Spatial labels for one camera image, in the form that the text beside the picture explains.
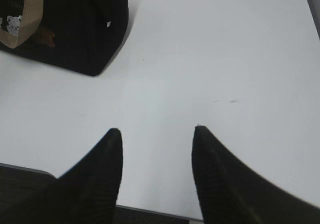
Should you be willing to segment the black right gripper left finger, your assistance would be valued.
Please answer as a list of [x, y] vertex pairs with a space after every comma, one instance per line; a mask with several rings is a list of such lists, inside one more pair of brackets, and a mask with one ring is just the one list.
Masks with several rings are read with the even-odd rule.
[[111, 224], [123, 173], [123, 140], [111, 128], [70, 170], [0, 213], [2, 224]]

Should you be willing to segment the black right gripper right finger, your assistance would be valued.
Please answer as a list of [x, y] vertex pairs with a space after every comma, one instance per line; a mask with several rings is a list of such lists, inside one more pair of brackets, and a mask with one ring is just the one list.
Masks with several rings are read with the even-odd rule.
[[192, 140], [192, 173], [205, 224], [318, 224], [320, 209], [272, 184], [203, 125]]

